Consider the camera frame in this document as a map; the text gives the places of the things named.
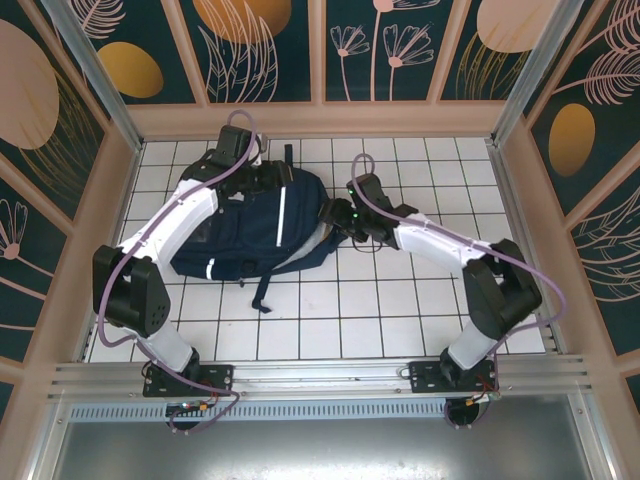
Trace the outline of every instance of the metal plate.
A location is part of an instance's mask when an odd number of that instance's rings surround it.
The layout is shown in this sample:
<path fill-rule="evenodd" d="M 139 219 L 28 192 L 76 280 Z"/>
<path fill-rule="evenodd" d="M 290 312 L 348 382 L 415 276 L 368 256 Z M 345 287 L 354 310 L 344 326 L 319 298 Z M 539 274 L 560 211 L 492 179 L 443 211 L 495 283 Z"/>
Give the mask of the metal plate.
<path fill-rule="evenodd" d="M 199 382 L 209 383 L 214 388 L 231 390 L 233 365 L 202 365 Z M 142 395 L 146 398 L 208 397 L 209 392 L 189 387 L 155 365 L 150 365 L 145 375 Z"/>
<path fill-rule="evenodd" d="M 439 360 L 409 363 L 409 377 L 413 393 L 478 392 L 483 390 L 482 382 L 478 377 L 495 388 L 493 375 L 493 361 L 483 360 L 467 373 L 457 388 L 454 388 L 440 373 Z"/>

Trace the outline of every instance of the grid floor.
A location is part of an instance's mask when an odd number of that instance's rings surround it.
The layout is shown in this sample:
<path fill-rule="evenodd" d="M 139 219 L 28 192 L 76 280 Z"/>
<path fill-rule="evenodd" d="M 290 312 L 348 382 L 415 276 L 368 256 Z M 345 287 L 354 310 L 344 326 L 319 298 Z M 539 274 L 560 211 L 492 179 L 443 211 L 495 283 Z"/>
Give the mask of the grid floor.
<path fill-rule="evenodd" d="M 364 151 L 376 159 L 393 204 L 412 205 L 471 237 L 511 238 L 481 138 L 271 140 L 269 158 L 283 160 L 287 143 L 296 164 L 318 175 L 329 195 L 349 198 L 350 162 Z M 122 238 L 151 218 L 186 166 L 215 144 L 146 144 Z M 371 243 L 354 248 L 349 240 L 321 267 L 273 277 L 264 300 L 269 314 L 251 308 L 257 279 L 241 287 L 174 273 L 166 283 L 169 318 L 204 361 L 439 355 L 469 321 L 460 278 L 424 258 Z M 90 362 L 146 360 L 129 343 L 107 349 L 92 335 Z M 122 333 L 107 325 L 107 335 Z M 514 335 L 499 351 L 543 352 L 538 329 Z"/>

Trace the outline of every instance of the wire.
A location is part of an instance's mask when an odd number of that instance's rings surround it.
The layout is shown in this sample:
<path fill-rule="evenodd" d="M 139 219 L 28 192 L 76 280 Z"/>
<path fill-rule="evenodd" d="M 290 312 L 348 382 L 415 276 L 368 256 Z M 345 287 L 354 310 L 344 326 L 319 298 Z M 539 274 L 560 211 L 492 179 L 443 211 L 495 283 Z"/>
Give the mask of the wire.
<path fill-rule="evenodd" d="M 140 249 L 140 247 L 142 247 L 145 244 L 145 242 L 149 239 L 151 234 L 156 230 L 156 228 L 158 228 L 158 226 L 164 221 L 164 219 L 178 205 L 181 205 L 191 195 L 193 195 L 194 193 L 196 193 L 199 190 L 202 190 L 203 188 L 209 188 L 209 187 L 211 187 L 211 186 L 213 186 L 213 185 L 215 185 L 217 183 L 220 183 L 221 181 L 225 180 L 229 176 L 233 175 L 248 160 L 249 155 L 251 155 L 251 151 L 253 150 L 253 147 L 254 147 L 254 145 L 256 143 L 256 138 L 257 138 L 256 124 L 255 124 L 255 121 L 254 121 L 253 117 L 246 110 L 234 110 L 233 112 L 231 112 L 229 114 L 229 117 L 227 118 L 227 124 L 230 124 L 231 121 L 233 120 L 233 118 L 236 115 L 243 115 L 244 117 L 246 117 L 249 120 L 249 124 L 251 125 L 251 137 L 249 139 L 249 145 L 247 146 L 247 149 L 245 150 L 245 152 L 242 155 L 242 157 L 231 168 L 229 168 L 228 170 L 224 171 L 220 175 L 217 175 L 216 177 L 214 177 L 214 178 L 212 178 L 210 180 L 207 180 L 206 182 L 187 190 L 185 193 L 183 193 L 182 195 L 180 195 L 179 197 L 174 199 L 171 203 L 169 203 L 167 205 L 167 207 L 164 210 L 161 211 L 161 213 L 157 216 L 157 218 L 153 222 L 151 222 L 149 227 L 145 230 L 145 232 L 142 234 L 142 236 L 138 239 L 138 241 L 135 243 L 135 245 L 131 248 L 131 250 L 129 250 L 129 252 L 127 252 L 124 255 L 124 257 L 120 260 L 120 262 L 118 262 L 118 264 L 115 266 L 115 268 L 111 272 L 111 276 L 107 280 L 107 284 L 106 284 L 104 292 L 102 294 L 102 298 L 100 299 L 100 308 L 98 309 L 98 336 L 100 337 L 100 341 L 106 347 L 109 347 L 109 348 L 117 347 L 118 345 L 121 345 L 126 341 L 133 340 L 135 342 L 135 344 L 137 345 L 137 347 L 140 349 L 140 351 L 142 353 L 144 353 L 152 361 L 153 364 L 159 366 L 161 369 L 163 369 L 166 373 L 171 375 L 176 380 L 178 380 L 178 381 L 180 381 L 180 382 L 182 382 L 185 385 L 188 385 L 190 387 L 197 388 L 197 389 L 200 389 L 200 390 L 204 390 L 204 391 L 209 392 L 209 393 L 216 393 L 216 394 L 220 394 L 220 395 L 233 395 L 235 397 L 235 399 L 229 405 L 227 405 L 225 408 L 223 408 L 220 411 L 220 413 L 218 413 L 216 416 L 214 416 L 211 420 L 207 420 L 206 422 L 201 422 L 198 425 L 196 425 L 195 427 L 193 427 L 190 430 L 193 433 L 201 431 L 201 430 L 204 430 L 205 428 L 213 425 L 220 417 L 222 417 L 223 415 L 226 415 L 226 413 L 229 410 L 231 410 L 235 406 L 236 403 L 238 403 L 238 401 L 240 400 L 240 394 L 237 393 L 237 392 L 234 392 L 232 390 L 225 390 L 225 389 L 222 389 L 222 388 L 209 387 L 209 386 L 206 386 L 206 385 L 203 385 L 203 384 L 200 384 L 200 383 L 192 382 L 191 380 L 188 380 L 188 379 L 182 377 L 178 373 L 174 372 L 169 366 L 164 364 L 159 358 L 157 358 L 144 345 L 142 345 L 140 342 L 138 342 L 136 340 L 136 336 L 135 335 L 125 336 L 125 337 L 123 337 L 123 338 L 121 338 L 119 340 L 116 340 L 115 342 L 109 341 L 107 339 L 107 336 L 106 336 L 105 331 L 104 331 L 104 320 L 105 320 L 105 313 L 106 313 L 106 310 L 107 310 L 107 304 L 109 302 L 109 297 L 111 296 L 111 291 L 113 290 L 113 286 L 114 286 L 116 280 L 118 279 L 120 273 L 122 272 L 122 269 L 129 262 L 129 260 L 131 260 L 131 258 L 133 258 L 133 256 Z"/>

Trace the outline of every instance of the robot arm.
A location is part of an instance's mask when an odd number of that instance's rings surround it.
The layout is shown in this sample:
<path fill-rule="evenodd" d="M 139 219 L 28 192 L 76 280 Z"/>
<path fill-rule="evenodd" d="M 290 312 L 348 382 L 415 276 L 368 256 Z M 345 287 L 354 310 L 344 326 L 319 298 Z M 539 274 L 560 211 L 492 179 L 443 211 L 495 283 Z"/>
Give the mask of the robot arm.
<path fill-rule="evenodd" d="M 471 322 L 440 356 L 440 372 L 455 388 L 509 330 L 542 302 L 530 273 L 510 263 L 496 261 L 493 256 L 470 245 L 484 246 L 523 261 L 520 249 L 510 240 L 489 244 L 458 234 L 447 235 L 446 229 L 415 208 L 405 204 L 394 208 L 374 174 L 361 175 L 356 181 L 367 199 L 377 207 L 396 217 L 417 222 L 400 223 L 374 212 L 354 191 L 352 182 L 347 188 L 355 208 L 345 199 L 332 200 L 321 212 L 323 221 L 337 225 L 355 240 L 366 241 L 370 236 L 396 250 L 426 257 L 464 280 Z"/>
<path fill-rule="evenodd" d="M 169 205 L 179 201 L 178 206 L 155 227 L 116 279 L 105 317 L 112 325 L 135 337 L 171 370 L 194 382 L 201 380 L 198 352 L 167 321 L 171 302 L 163 277 L 171 268 L 170 261 L 193 231 L 218 210 L 219 198 L 281 188 L 292 180 L 291 171 L 284 162 L 263 162 L 260 158 L 262 142 L 257 142 L 250 162 L 225 181 L 210 188 L 201 188 L 185 200 L 177 199 L 232 167 L 246 151 L 249 137 L 247 130 L 223 127 L 218 148 L 207 151 L 185 170 L 172 197 L 154 217 L 118 247 L 100 247 L 93 258 L 93 301 L 97 313 L 107 280 L 115 266 L 152 228 Z"/>

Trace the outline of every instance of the navy blue backpack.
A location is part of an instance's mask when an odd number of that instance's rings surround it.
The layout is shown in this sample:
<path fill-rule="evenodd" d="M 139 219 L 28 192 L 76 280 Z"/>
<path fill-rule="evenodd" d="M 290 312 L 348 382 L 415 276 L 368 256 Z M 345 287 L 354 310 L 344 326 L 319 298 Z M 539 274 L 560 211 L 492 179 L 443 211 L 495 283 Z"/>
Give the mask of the navy blue backpack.
<path fill-rule="evenodd" d="M 262 305 L 273 275 L 322 265 L 346 236 L 318 220 L 327 190 L 314 174 L 292 167 L 293 182 L 281 189 L 220 202 L 171 261 L 179 275 L 242 281 L 261 277 L 252 307 Z"/>

